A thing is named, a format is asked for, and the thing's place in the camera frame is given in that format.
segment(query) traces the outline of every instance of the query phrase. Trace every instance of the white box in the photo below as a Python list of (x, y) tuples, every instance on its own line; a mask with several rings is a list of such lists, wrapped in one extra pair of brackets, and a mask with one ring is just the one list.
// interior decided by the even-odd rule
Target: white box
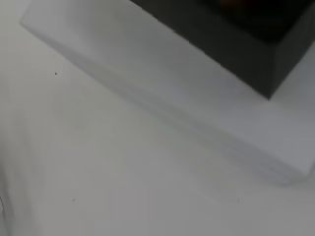
[(310, 173), (314, 46), (268, 101), (128, 0), (35, 0), (22, 24), (100, 83), (272, 181), (286, 184)]

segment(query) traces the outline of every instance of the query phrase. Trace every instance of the white platform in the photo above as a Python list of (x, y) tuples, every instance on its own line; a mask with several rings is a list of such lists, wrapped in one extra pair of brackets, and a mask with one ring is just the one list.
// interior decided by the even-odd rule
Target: white platform
[(22, 24), (108, 88), (272, 181), (310, 173), (315, 47), (268, 101), (128, 0), (35, 0)]

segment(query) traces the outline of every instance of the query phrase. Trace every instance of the white table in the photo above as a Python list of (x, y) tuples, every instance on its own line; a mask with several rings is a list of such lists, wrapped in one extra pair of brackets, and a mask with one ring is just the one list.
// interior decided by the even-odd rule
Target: white table
[(273, 186), (115, 95), (22, 29), (28, 2), (0, 7), (1, 171), (13, 235), (314, 233), (314, 179)]

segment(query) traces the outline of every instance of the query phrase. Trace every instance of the black box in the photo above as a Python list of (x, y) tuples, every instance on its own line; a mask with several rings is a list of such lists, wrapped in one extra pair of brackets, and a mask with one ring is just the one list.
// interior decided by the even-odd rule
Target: black box
[(226, 7), (223, 0), (131, 1), (267, 98), (315, 37), (312, 0), (247, 0), (266, 1), (265, 8)]

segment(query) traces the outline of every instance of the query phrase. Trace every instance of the white surface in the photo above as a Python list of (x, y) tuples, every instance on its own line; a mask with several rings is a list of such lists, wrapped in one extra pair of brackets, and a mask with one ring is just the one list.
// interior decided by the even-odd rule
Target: white surface
[(108, 88), (269, 179), (287, 183), (311, 171), (315, 47), (267, 101), (129, 1), (35, 0), (23, 24)]
[(28, 1), (0, 3), (0, 167), (14, 236), (314, 235), (314, 177), (262, 182), (22, 29)]

